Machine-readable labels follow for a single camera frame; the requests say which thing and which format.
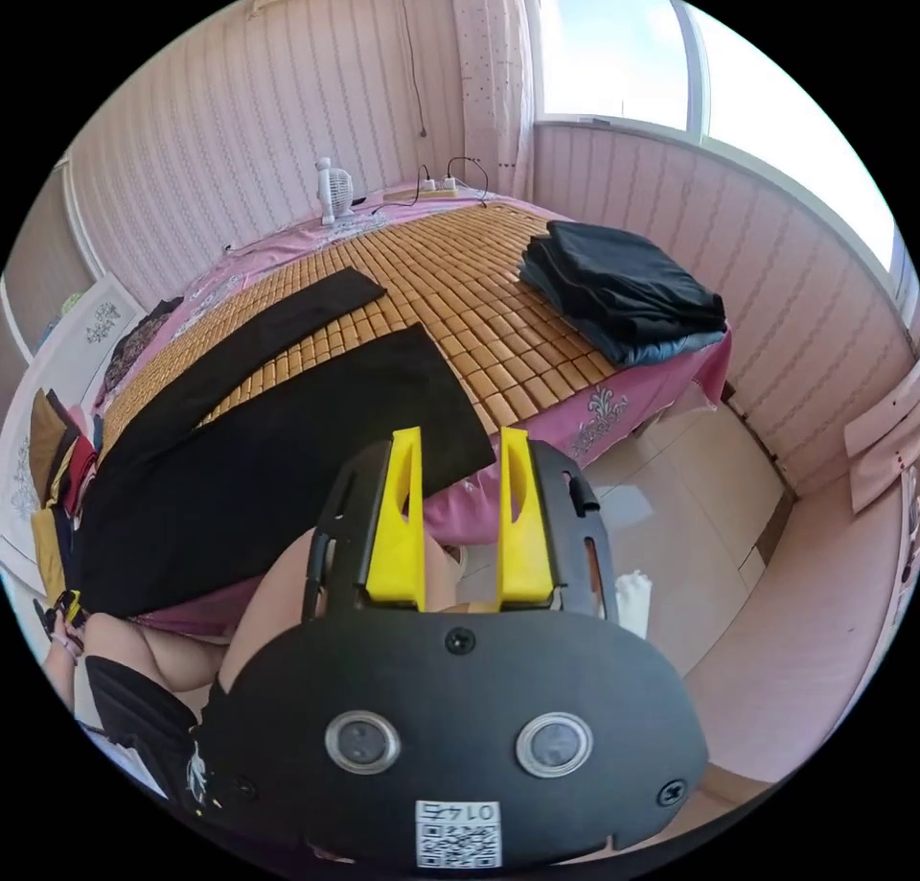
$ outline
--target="window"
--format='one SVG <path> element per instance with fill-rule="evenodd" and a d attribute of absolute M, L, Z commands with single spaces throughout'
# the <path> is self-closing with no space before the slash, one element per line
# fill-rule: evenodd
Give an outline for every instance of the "window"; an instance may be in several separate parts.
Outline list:
<path fill-rule="evenodd" d="M 670 0 L 537 0 L 544 117 L 687 125 L 687 60 Z"/>
<path fill-rule="evenodd" d="M 835 222 L 902 304 L 912 278 L 894 259 L 885 199 L 834 122 L 765 54 L 680 0 L 527 3 L 538 120 L 679 131 Z"/>
<path fill-rule="evenodd" d="M 699 9 L 690 12 L 708 61 L 708 137 L 756 156 L 811 191 L 890 269 L 894 218 L 834 122 L 743 37 Z"/>

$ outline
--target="qr code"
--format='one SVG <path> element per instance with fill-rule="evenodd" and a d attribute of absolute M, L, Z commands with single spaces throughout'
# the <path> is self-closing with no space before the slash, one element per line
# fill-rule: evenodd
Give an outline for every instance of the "qr code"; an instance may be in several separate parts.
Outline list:
<path fill-rule="evenodd" d="M 416 854 L 423 869 L 501 867 L 501 822 L 497 804 L 418 802 Z"/>

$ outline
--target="window frame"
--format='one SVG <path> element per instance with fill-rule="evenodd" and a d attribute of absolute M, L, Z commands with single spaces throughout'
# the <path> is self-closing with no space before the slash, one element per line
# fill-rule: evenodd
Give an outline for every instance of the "window frame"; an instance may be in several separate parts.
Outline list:
<path fill-rule="evenodd" d="M 687 63 L 687 117 L 684 130 L 615 115 L 599 116 L 573 112 L 547 116 L 543 107 L 540 7 L 538 0 L 524 0 L 534 68 L 535 126 L 589 126 L 672 143 L 678 142 L 694 150 L 704 151 L 735 168 L 756 175 L 792 197 L 796 203 L 813 213 L 840 236 L 865 264 L 876 283 L 909 326 L 908 313 L 913 314 L 914 307 L 911 306 L 911 301 L 915 304 L 918 301 L 917 288 L 920 280 L 915 271 L 912 276 L 909 276 L 911 261 L 905 254 L 904 242 L 897 223 L 894 226 L 894 239 L 888 269 L 886 269 L 878 256 L 849 223 L 804 185 L 773 167 L 769 162 L 709 136 L 711 91 L 705 44 L 690 7 L 681 0 L 669 1 L 680 25 Z"/>

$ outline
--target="white fan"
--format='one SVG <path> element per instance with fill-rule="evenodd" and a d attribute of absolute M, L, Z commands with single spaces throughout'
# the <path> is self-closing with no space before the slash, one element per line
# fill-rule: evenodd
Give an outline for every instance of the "white fan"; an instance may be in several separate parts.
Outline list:
<path fill-rule="evenodd" d="M 331 160 L 327 158 L 316 163 L 324 226 L 331 226 L 339 217 L 350 217 L 352 200 L 355 199 L 352 177 L 344 169 L 330 168 L 331 165 Z"/>

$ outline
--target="electrical cable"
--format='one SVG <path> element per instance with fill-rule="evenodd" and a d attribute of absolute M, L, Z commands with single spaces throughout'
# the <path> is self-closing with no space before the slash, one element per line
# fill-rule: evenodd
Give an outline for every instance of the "electrical cable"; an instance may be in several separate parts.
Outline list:
<path fill-rule="evenodd" d="M 419 202 L 419 197 L 422 195 L 422 169 L 425 169 L 425 178 L 431 178 L 431 173 L 428 171 L 428 166 L 424 163 L 420 165 L 419 173 L 415 179 L 415 197 L 412 198 L 411 203 L 406 203 L 404 200 L 391 200 L 388 203 L 382 203 L 380 206 L 375 207 L 371 211 L 371 216 L 373 217 L 378 210 L 382 210 L 384 207 L 414 207 Z"/>
<path fill-rule="evenodd" d="M 402 20 L 405 23 L 405 39 L 409 45 L 409 72 L 412 76 L 412 87 L 415 89 L 415 100 L 419 105 L 419 123 L 422 125 L 419 136 L 426 137 L 428 131 L 425 129 L 425 115 L 422 113 L 422 93 L 419 91 L 419 83 L 415 77 L 415 50 L 412 47 L 412 33 L 409 30 L 409 13 L 405 7 L 405 0 L 400 0 L 400 2 L 402 3 Z"/>
<path fill-rule="evenodd" d="M 463 160 L 464 162 L 472 162 L 472 164 L 482 173 L 483 177 L 486 179 L 486 186 L 483 189 L 482 197 L 479 199 L 479 202 L 483 206 L 485 206 L 486 205 L 486 195 L 489 193 L 489 175 L 487 174 L 486 170 L 475 159 L 470 159 L 468 155 L 455 155 L 448 162 L 448 178 L 453 178 L 453 175 L 450 173 L 450 166 L 453 165 L 454 162 L 457 162 L 460 160 Z"/>

